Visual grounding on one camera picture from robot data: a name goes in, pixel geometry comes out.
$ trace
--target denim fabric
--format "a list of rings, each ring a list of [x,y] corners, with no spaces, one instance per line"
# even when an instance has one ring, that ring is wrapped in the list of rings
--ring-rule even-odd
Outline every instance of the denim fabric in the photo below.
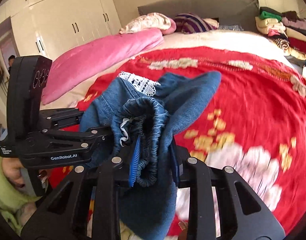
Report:
[[[131,83],[116,78],[84,113],[80,130],[110,123],[115,143],[113,155],[121,149],[120,124],[130,119],[129,140],[141,137],[142,156],[137,182],[120,198],[120,218],[144,240],[163,239],[175,214],[176,187],[169,167],[168,147],[173,135],[187,129],[204,111],[216,92],[221,75],[208,72],[194,79],[166,73],[155,86],[153,97],[136,91]],[[97,166],[110,153],[96,151]]]

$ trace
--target white wardrobe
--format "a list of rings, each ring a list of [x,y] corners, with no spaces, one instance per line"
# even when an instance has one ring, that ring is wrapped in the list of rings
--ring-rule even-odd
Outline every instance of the white wardrobe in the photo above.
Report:
[[[113,0],[9,0],[5,10],[21,56],[55,60],[121,27]]]

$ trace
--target green sweater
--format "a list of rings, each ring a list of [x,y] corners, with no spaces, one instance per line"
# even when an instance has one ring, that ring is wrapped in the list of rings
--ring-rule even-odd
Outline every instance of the green sweater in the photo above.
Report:
[[[17,191],[6,179],[2,171],[0,157],[0,212],[13,230],[20,235],[23,226],[20,223],[21,207],[35,202],[39,197],[32,197]]]

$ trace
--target pink pillow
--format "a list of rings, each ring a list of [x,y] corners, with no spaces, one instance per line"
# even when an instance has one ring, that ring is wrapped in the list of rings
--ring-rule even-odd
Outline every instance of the pink pillow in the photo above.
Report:
[[[163,41],[160,29],[151,28],[109,35],[65,52],[52,64],[42,92],[43,104],[53,102],[84,80]]]
[[[172,34],[176,31],[176,23],[174,22],[173,19],[169,18],[171,20],[171,27],[168,28],[167,30],[161,30],[162,34],[163,35],[169,35],[169,34]]]

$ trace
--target purple striped pillow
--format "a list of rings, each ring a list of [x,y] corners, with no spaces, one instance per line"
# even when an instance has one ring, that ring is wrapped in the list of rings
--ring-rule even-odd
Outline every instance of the purple striped pillow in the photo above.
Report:
[[[216,30],[216,27],[208,24],[199,16],[192,13],[181,13],[175,16],[176,32],[184,34],[202,33]]]

